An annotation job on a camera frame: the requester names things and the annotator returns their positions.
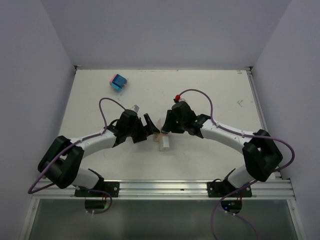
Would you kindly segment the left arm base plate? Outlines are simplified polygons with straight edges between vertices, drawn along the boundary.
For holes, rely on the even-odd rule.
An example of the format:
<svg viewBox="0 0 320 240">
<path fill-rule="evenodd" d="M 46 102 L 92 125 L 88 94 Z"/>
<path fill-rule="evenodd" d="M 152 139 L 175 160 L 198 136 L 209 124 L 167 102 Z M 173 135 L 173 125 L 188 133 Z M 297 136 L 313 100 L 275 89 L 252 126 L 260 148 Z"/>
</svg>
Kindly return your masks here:
<svg viewBox="0 0 320 240">
<path fill-rule="evenodd" d="M 79 187 L 75 190 L 75 197 L 84 198 L 99 198 L 105 197 L 108 193 L 112 198 L 117 198 L 120 191 L 120 183 L 118 181 L 101 181 L 98 182 L 92 189 Z"/>
</svg>

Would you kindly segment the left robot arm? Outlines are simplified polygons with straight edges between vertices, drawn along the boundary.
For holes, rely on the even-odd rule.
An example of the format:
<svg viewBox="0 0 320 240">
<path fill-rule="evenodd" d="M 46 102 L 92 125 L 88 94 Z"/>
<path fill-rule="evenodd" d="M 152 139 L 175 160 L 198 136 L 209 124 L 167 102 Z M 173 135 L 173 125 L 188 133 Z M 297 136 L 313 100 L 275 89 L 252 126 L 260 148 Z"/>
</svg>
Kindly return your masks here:
<svg viewBox="0 0 320 240">
<path fill-rule="evenodd" d="M 117 147 L 127 138 L 139 143 L 160 133 L 147 113 L 143 117 L 145 124 L 135 111 L 126 109 L 119 119 L 92 135 L 74 139 L 58 136 L 38 164 L 39 177 L 49 179 L 60 189 L 78 187 L 86 197 L 113 197 L 115 194 L 108 190 L 113 191 L 114 187 L 107 186 L 96 171 L 81 168 L 81 162 L 101 150 Z"/>
</svg>

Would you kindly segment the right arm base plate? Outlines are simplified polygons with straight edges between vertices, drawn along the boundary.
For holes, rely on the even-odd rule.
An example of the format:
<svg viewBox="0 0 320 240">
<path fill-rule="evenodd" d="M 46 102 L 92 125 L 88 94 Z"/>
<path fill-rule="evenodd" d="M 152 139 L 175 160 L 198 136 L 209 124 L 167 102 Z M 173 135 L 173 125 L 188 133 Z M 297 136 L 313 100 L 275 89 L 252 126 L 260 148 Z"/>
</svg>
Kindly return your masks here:
<svg viewBox="0 0 320 240">
<path fill-rule="evenodd" d="M 207 182 L 206 189 L 209 198 L 222 198 L 225 195 L 230 194 L 231 192 L 236 190 L 236 188 L 232 186 L 227 180 L 221 180 L 219 178 Z M 236 193 L 231 195 L 232 198 L 250 198 L 252 196 L 253 194 L 250 187 L 247 187 L 243 190 L 238 190 Z"/>
</svg>

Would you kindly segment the beige cube socket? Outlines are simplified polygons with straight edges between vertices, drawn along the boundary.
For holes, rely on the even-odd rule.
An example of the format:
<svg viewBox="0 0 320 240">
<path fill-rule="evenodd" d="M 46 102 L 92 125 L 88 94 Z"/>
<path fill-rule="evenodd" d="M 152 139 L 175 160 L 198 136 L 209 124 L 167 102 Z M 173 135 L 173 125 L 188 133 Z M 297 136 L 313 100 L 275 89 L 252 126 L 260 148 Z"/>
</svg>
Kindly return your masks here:
<svg viewBox="0 0 320 240">
<path fill-rule="evenodd" d="M 164 118 L 160 118 L 157 123 L 156 123 L 156 127 L 158 128 L 158 130 L 160 131 L 160 133 L 156 133 L 154 136 L 153 136 L 153 141 L 154 142 L 159 142 L 162 138 L 166 137 L 168 138 L 169 137 L 169 134 L 168 133 L 163 133 L 162 132 L 162 127 L 163 125 L 165 124 L 165 119 Z"/>
</svg>

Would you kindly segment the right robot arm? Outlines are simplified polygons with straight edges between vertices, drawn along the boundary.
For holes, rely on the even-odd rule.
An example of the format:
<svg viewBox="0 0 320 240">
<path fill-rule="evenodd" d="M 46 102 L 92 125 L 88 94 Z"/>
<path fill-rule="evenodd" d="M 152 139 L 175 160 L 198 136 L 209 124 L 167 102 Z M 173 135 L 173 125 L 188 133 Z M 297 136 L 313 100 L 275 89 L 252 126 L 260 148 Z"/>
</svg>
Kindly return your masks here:
<svg viewBox="0 0 320 240">
<path fill-rule="evenodd" d="M 266 182 L 283 155 L 270 139 L 267 131 L 227 130 L 226 126 L 213 123 L 209 115 L 197 115 L 185 101 L 175 103 L 166 113 L 162 133 L 183 134 L 213 140 L 226 145 L 243 155 L 244 165 L 233 169 L 222 181 L 212 181 L 212 189 L 219 194 L 235 196 L 241 187 L 252 182 Z"/>
</svg>

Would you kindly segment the white charger plug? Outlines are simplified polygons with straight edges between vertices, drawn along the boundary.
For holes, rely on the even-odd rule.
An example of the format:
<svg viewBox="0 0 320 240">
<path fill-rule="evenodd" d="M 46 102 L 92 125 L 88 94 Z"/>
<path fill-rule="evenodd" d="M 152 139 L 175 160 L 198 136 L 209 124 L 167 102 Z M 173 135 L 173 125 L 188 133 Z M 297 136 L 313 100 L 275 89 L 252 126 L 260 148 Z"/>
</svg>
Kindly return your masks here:
<svg viewBox="0 0 320 240">
<path fill-rule="evenodd" d="M 170 139 L 167 135 L 164 135 L 159 140 L 159 151 L 165 152 L 170 149 Z"/>
</svg>

